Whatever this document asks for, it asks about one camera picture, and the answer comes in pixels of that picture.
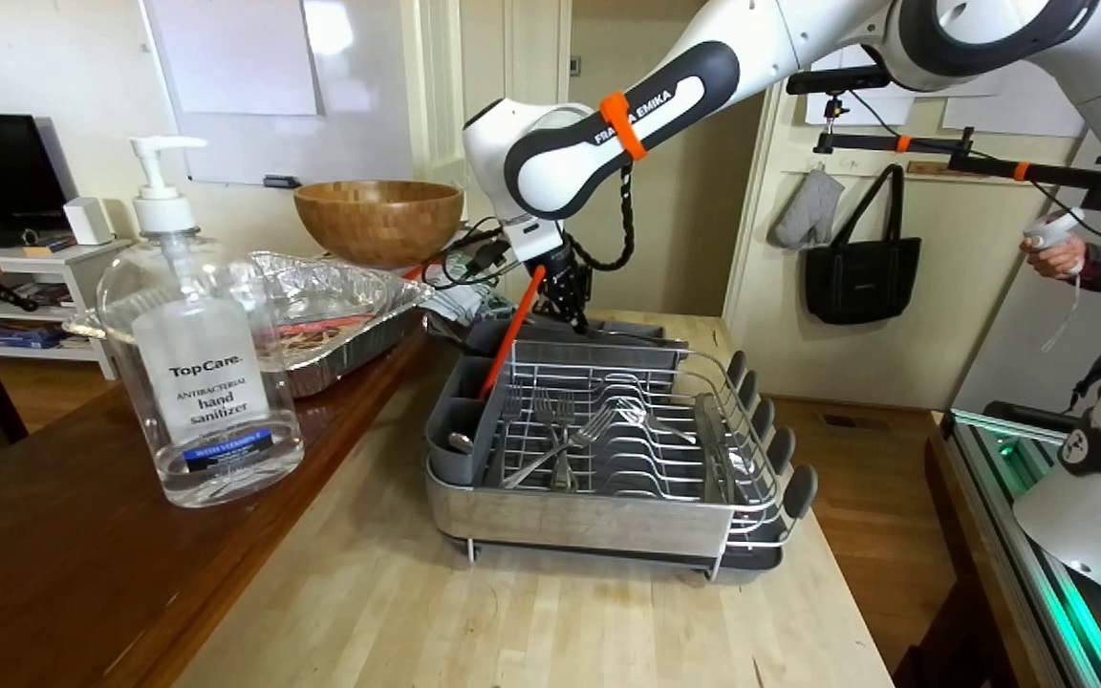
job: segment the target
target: kitchen counter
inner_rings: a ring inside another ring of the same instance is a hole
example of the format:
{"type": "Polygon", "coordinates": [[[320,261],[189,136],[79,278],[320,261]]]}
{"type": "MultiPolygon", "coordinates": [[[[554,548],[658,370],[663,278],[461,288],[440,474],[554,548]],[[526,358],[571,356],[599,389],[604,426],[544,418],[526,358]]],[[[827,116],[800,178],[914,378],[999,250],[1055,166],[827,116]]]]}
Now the kitchen counter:
{"type": "MultiPolygon", "coordinates": [[[[619,319],[732,353],[714,319],[619,319]]],[[[776,568],[718,582],[533,548],[470,566],[423,497],[440,381],[442,356],[412,362],[179,683],[892,683],[814,517],[776,568]]]]}

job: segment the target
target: dish rack tray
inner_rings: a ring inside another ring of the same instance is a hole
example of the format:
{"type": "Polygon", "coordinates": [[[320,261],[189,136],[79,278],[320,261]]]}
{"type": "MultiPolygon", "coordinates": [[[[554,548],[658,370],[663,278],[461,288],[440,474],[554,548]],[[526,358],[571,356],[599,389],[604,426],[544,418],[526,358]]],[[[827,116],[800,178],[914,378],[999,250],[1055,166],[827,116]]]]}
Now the dish rack tray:
{"type": "Polygon", "coordinates": [[[496,389],[459,356],[430,418],[442,535],[771,568],[803,507],[735,370],[679,343],[520,342],[496,389]]]}

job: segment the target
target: pump nozzle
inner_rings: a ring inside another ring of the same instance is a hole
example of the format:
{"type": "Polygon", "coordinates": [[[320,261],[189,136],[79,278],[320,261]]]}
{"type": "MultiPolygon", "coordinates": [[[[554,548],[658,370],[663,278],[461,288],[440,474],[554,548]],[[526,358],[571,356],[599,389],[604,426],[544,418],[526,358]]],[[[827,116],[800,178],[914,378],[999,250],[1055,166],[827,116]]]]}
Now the pump nozzle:
{"type": "Polygon", "coordinates": [[[144,187],[139,192],[139,231],[142,232],[189,232],[196,231],[190,203],[163,185],[161,150],[204,150],[204,136],[135,136],[135,158],[142,166],[144,187]]]}

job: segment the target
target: cabinet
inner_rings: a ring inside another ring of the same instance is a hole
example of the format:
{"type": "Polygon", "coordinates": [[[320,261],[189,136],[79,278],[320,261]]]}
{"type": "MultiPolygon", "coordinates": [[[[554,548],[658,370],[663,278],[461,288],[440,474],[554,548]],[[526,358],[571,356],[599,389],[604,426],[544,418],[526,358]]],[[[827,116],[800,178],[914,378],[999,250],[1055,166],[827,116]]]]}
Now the cabinet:
{"type": "Polygon", "coordinates": [[[126,246],[74,246],[63,252],[0,250],[0,358],[96,362],[110,378],[100,342],[63,320],[96,306],[96,282],[126,246]]]}

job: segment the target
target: clear plastic bottle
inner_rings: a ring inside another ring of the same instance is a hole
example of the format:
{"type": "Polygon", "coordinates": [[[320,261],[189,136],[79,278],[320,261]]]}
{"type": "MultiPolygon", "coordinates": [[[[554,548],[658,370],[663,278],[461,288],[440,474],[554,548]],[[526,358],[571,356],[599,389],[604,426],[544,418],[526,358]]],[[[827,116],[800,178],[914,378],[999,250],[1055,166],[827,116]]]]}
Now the clear plastic bottle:
{"type": "Polygon", "coordinates": [[[156,153],[189,147],[204,140],[135,140],[149,176],[142,240],[102,273],[96,319],[163,497],[210,507],[286,478],[303,433],[283,358],[268,356],[274,319],[261,269],[199,240],[189,198],[161,176],[156,153]]]}

